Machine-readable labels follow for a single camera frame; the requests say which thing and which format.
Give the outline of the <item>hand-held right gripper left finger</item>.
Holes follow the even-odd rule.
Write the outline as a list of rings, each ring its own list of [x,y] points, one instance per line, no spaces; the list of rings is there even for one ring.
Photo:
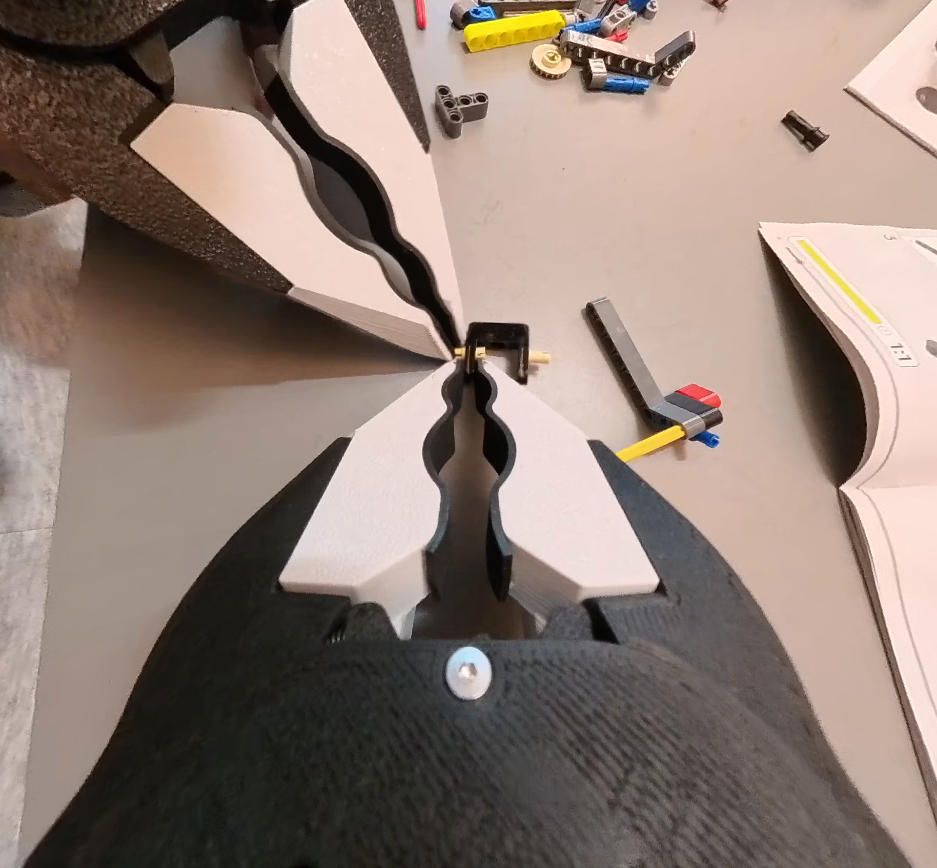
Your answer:
[[[280,573],[285,591],[377,604],[410,638],[442,506],[425,442],[451,414],[444,388],[460,371],[444,363],[354,431]]]

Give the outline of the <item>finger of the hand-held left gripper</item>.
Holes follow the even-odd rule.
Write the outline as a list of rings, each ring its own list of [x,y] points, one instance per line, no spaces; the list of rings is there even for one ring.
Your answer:
[[[293,153],[261,116],[174,102],[131,148],[281,274],[292,300],[417,355],[451,358],[429,313],[312,206]]]
[[[460,347],[461,296],[428,145],[345,0],[307,0],[278,43],[253,38],[257,79],[287,135],[357,197],[376,256],[395,266],[395,294],[442,349]]]

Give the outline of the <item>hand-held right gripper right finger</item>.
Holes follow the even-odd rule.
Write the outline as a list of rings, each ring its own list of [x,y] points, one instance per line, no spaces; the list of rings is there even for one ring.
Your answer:
[[[477,363],[488,499],[486,569],[542,633],[559,610],[655,592],[660,577],[587,436],[490,361]]]

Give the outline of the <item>black U-shaped lego piece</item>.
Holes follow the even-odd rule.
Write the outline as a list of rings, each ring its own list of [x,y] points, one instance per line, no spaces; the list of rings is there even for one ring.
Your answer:
[[[462,346],[474,348],[478,346],[494,350],[513,351],[517,357],[516,380],[520,384],[529,381],[530,365],[528,354],[530,351],[530,328],[525,323],[504,322],[474,322],[468,326],[464,344]],[[459,360],[463,365],[465,379],[474,376],[477,362],[481,359]]]

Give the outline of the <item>grey T-shaped lego beam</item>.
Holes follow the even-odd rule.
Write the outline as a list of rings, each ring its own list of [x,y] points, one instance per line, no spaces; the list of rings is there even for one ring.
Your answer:
[[[461,137],[466,124],[484,120],[488,107],[489,97],[485,92],[459,94],[448,85],[436,86],[434,110],[443,134],[450,139]]]

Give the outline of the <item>black lego pin connector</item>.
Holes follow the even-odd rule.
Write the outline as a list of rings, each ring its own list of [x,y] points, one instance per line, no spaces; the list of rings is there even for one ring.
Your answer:
[[[801,146],[809,151],[820,148],[829,138],[824,130],[811,124],[794,110],[788,111],[782,117],[780,123],[797,139]]]

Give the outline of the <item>grey beam yellow axle assembly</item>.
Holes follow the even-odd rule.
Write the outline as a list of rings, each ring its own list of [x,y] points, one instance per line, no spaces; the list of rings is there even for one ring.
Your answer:
[[[717,393],[698,384],[662,393],[611,300],[592,300],[583,313],[619,381],[652,429],[649,437],[616,453],[622,462],[634,462],[681,442],[709,449],[720,445],[715,428],[723,416]]]

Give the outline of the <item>open instruction booklet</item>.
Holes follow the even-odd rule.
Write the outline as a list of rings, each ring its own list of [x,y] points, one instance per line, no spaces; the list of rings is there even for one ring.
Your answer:
[[[920,769],[936,767],[936,231],[762,222],[859,382],[866,438],[838,492]]]

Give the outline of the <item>closed instruction booklet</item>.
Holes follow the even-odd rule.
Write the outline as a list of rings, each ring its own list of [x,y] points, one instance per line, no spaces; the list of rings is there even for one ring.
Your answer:
[[[936,153],[936,0],[845,86],[845,91]]]

